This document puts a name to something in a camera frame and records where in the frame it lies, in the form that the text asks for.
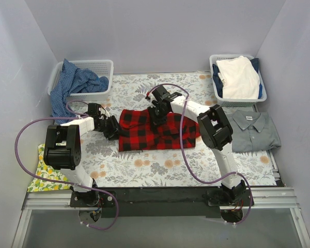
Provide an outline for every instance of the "white plastic basket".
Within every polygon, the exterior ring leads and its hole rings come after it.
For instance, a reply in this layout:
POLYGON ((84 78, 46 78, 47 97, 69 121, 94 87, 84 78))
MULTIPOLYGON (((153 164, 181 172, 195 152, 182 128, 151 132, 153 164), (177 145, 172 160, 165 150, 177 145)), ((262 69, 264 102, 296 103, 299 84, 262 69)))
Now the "white plastic basket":
MULTIPOLYGON (((213 76, 213 69, 212 65, 216 64, 217 60, 224 60, 224 59, 233 59, 238 58, 239 56, 247 57, 248 59, 253 59, 253 56, 250 55, 243 55, 243 54, 219 54, 219 55, 211 55, 210 60, 210 71, 211 71, 211 78, 213 76)), ((258 69, 258 75, 260 84, 263 86, 262 89, 262 97, 260 99, 228 99, 228 98, 221 98, 218 96, 216 84, 213 82, 213 89, 215 91, 215 96, 217 98, 217 103, 221 106, 238 106, 238 107, 249 107, 254 105, 257 102, 264 102, 267 99, 267 93, 265 91, 264 83, 262 77, 260 75, 260 70, 258 69)))
MULTIPOLYGON (((75 93, 67 97, 68 100, 105 100, 108 98, 110 88, 113 81, 114 73, 114 63, 109 60, 75 60, 70 61, 81 69, 90 69, 98 75, 98 77, 106 76, 109 80, 108 89, 104 92, 94 92, 94 93, 75 93)), ((62 71, 63 62, 59 62, 54 68, 49 84, 48 84, 48 95, 51 95, 52 89, 58 83, 60 78, 60 73, 62 71)))

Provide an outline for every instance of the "gray polo shirt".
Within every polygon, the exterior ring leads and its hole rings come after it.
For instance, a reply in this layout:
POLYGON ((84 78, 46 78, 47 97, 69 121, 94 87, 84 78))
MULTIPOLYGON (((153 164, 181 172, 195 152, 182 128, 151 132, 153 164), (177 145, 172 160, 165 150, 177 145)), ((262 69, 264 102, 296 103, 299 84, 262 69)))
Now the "gray polo shirt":
POLYGON ((270 150, 281 147, 275 125, 268 113, 237 110, 227 115, 233 128, 234 152, 270 150))

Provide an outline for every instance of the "blue cloth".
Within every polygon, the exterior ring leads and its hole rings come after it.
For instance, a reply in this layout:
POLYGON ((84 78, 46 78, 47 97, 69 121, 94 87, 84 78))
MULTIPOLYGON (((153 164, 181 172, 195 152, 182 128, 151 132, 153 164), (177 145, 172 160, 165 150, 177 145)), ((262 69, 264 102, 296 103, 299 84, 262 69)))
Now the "blue cloth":
MULTIPOLYGON (((252 66, 254 67, 255 71, 258 73, 259 70, 259 59, 258 58, 253 58, 250 60, 250 62, 252 63, 252 66)), ((216 85, 217 88, 217 94, 219 97, 223 97, 223 83, 221 81, 221 79, 218 77, 218 73, 219 73, 219 68, 216 64, 212 64, 212 69, 213 69, 213 75, 212 75, 212 79, 216 85)), ((263 90, 263 86, 260 83, 259 84, 259 93, 258 93, 258 99, 260 99, 262 97, 262 90, 263 90)))
MULTIPOLYGON (((72 93, 104 92, 108 89, 109 80, 105 76, 98 77, 89 69, 80 69, 66 59, 56 87, 51 91, 53 117, 75 117, 66 109, 67 96, 72 93)), ((57 120, 58 124, 69 120, 57 120)))

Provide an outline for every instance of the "red and black checkered fabric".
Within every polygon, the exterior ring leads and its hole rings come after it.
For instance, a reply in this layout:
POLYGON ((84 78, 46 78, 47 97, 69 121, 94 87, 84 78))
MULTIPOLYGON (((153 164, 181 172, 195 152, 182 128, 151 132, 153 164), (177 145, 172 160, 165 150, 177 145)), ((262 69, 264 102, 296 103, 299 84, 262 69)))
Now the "red and black checkered fabric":
MULTIPOLYGON (((180 149, 180 114, 169 113, 166 123, 151 128, 148 110, 123 110, 119 124, 124 136, 119 136, 119 151, 180 149)), ((195 138, 200 136, 198 124, 184 118, 182 125, 184 148, 195 147, 195 138)))

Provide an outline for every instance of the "white towel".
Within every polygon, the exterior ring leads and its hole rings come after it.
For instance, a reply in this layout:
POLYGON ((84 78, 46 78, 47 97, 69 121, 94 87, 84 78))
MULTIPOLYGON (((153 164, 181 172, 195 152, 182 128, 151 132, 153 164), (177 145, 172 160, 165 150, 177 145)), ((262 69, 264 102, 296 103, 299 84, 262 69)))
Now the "white towel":
POLYGON ((258 99, 259 76, 246 57, 217 60, 222 82, 223 98, 258 99))

